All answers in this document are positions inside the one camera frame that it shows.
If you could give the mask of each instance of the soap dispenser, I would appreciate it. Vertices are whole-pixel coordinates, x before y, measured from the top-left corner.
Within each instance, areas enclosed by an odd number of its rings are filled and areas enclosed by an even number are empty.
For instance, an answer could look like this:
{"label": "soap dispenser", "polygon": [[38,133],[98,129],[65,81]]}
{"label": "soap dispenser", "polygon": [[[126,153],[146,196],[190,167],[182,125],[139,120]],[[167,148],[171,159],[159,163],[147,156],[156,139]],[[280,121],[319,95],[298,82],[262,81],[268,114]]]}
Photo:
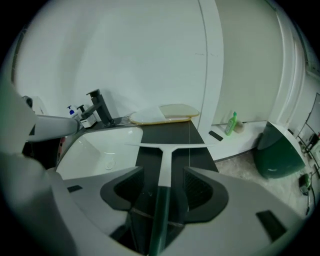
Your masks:
{"label": "soap dispenser", "polygon": [[[79,107],[76,108],[77,110],[80,109],[80,111],[82,113],[85,112],[85,107],[84,105],[81,105]],[[84,114],[83,118],[80,120],[81,124],[83,125],[84,128],[90,128],[92,127],[96,122],[97,122],[97,119],[95,118],[94,114],[91,114],[91,115],[86,115]]]}

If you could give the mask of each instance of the countertop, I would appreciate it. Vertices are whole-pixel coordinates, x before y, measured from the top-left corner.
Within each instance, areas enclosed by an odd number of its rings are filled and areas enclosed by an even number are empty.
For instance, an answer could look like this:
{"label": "countertop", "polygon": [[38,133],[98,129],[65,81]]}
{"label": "countertop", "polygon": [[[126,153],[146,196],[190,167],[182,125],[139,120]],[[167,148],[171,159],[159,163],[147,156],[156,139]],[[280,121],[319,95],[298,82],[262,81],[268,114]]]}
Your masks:
{"label": "countertop", "polygon": [[[115,118],[115,127],[124,127],[119,125],[121,117]],[[141,125],[143,130],[141,143],[155,144],[201,144],[204,143],[196,127],[191,121],[176,122],[155,125]],[[84,133],[106,130],[102,122],[97,122],[91,128],[83,128],[75,135],[68,136],[63,146],[65,148],[61,158],[72,143]],[[153,170],[151,175],[155,173],[159,175],[162,159],[162,151],[158,148],[140,147],[136,159],[136,166],[143,166],[145,170]],[[172,154],[172,174],[178,169],[185,166],[191,166],[206,170],[218,172],[218,169],[207,148],[191,148],[178,149]]]}

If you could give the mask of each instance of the green bottle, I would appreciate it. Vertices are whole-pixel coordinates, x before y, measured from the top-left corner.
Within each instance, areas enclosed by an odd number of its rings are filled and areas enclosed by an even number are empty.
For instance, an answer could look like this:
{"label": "green bottle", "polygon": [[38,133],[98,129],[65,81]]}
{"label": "green bottle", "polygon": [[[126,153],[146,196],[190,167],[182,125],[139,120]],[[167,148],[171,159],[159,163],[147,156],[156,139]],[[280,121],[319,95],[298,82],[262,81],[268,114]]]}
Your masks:
{"label": "green bottle", "polygon": [[225,134],[227,136],[230,136],[230,134],[232,133],[232,131],[234,130],[235,126],[236,126],[236,123],[237,123],[237,113],[236,112],[233,112],[233,117],[231,117],[229,119],[229,122],[228,124],[226,125],[226,128],[224,130]]}

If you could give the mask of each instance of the white wall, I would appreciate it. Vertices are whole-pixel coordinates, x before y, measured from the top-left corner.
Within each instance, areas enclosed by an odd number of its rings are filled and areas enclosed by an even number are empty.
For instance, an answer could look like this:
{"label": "white wall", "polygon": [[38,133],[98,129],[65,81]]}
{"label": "white wall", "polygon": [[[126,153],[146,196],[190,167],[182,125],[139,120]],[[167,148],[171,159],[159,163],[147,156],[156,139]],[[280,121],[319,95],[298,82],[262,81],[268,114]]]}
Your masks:
{"label": "white wall", "polygon": [[306,74],[300,99],[297,103],[292,121],[289,124],[289,129],[293,131],[293,135],[295,137],[301,131],[304,123],[306,122],[314,105],[317,93],[320,94],[320,81],[313,76]]}
{"label": "white wall", "polygon": [[[220,73],[210,80],[217,97],[223,70],[218,11],[201,2],[215,17],[208,19],[208,34],[219,44],[211,47],[197,0],[52,1],[24,37],[16,88],[39,96],[54,116],[68,116],[68,105],[91,105],[86,94],[95,89],[114,118],[172,103],[201,111],[208,49],[215,58],[211,69]],[[200,118],[193,119],[196,126]]]}
{"label": "white wall", "polygon": [[224,67],[213,124],[236,111],[242,121],[267,120],[279,90],[282,34],[276,12],[264,0],[216,0]]}

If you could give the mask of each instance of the white sink basin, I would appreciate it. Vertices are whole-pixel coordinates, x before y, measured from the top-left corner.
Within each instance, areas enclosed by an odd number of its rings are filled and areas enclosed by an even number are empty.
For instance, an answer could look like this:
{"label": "white sink basin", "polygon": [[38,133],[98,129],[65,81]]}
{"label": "white sink basin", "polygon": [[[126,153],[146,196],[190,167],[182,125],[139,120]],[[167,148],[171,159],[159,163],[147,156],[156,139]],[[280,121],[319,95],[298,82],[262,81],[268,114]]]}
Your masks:
{"label": "white sink basin", "polygon": [[63,180],[106,174],[136,166],[143,130],[124,127],[86,133],[68,149],[56,171]]}

